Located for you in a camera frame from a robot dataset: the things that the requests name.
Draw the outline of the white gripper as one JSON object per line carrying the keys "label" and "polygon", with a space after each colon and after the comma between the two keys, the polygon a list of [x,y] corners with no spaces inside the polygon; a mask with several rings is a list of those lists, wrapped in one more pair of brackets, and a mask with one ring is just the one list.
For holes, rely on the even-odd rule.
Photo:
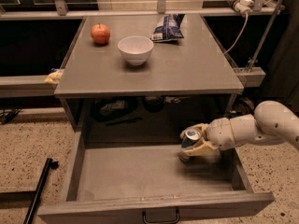
{"label": "white gripper", "polygon": [[235,148],[235,137],[230,120],[227,118],[214,119],[211,123],[199,123],[187,127],[180,133],[180,137],[201,138],[190,147],[183,148],[180,153],[186,157],[209,155],[214,150]]}

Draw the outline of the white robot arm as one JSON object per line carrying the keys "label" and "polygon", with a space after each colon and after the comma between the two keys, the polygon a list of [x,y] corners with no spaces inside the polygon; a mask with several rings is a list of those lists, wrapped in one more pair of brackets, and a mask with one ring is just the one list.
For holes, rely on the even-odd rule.
{"label": "white robot arm", "polygon": [[245,144],[265,146],[287,142],[299,149],[299,118],[279,102],[264,101],[253,114],[199,123],[186,128],[180,138],[179,155],[183,160]]}

